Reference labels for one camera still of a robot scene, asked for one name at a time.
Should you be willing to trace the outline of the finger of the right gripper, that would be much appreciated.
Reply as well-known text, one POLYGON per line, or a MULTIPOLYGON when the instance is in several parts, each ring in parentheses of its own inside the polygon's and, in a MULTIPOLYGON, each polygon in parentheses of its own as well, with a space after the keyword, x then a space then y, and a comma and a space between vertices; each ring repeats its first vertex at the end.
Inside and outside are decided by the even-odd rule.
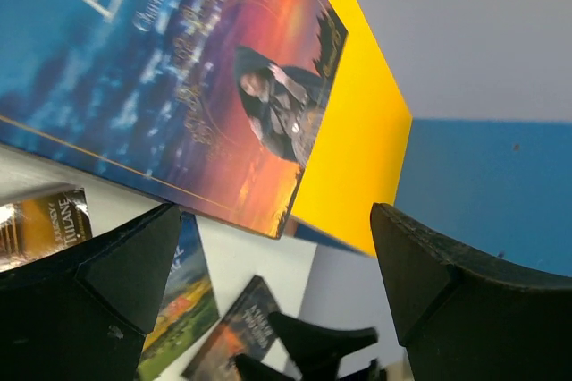
POLYGON ((268 367, 246 354, 235 356, 234 364, 243 381, 295 381, 294 377, 268 367))
POLYGON ((337 330, 273 312, 268 322, 300 372, 337 372, 341 360, 377 343, 373 327, 337 330))

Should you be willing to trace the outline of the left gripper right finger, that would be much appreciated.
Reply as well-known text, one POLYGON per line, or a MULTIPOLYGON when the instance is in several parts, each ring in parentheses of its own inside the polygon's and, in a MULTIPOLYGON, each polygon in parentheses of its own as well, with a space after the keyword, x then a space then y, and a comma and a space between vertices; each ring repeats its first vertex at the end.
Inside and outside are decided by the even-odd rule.
POLYGON ((569 380, 571 279, 511 263, 375 203, 370 224, 416 380, 569 380))

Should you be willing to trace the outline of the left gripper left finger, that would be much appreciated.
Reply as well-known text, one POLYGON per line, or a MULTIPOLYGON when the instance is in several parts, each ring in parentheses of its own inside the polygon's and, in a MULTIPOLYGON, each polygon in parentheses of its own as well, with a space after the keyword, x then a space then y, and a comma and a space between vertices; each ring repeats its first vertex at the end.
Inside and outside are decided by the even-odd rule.
POLYGON ((3 380, 133 380, 181 231, 162 204, 1 274, 3 380))

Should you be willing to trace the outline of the Animal Farm book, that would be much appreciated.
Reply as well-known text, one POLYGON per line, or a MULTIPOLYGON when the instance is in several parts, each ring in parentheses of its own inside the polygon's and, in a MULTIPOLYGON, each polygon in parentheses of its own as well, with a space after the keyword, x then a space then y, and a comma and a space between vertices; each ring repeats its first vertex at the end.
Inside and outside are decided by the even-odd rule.
POLYGON ((135 378, 154 380, 218 320, 219 311, 196 218, 181 215, 181 232, 155 328, 135 378))

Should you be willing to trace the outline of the Jane Eyre book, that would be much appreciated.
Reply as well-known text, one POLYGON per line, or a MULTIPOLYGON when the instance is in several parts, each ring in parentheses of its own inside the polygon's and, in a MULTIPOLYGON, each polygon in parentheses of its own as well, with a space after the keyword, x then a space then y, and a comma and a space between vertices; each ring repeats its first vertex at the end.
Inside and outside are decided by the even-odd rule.
POLYGON ((278 238, 347 36, 329 0, 1 0, 1 141, 278 238))

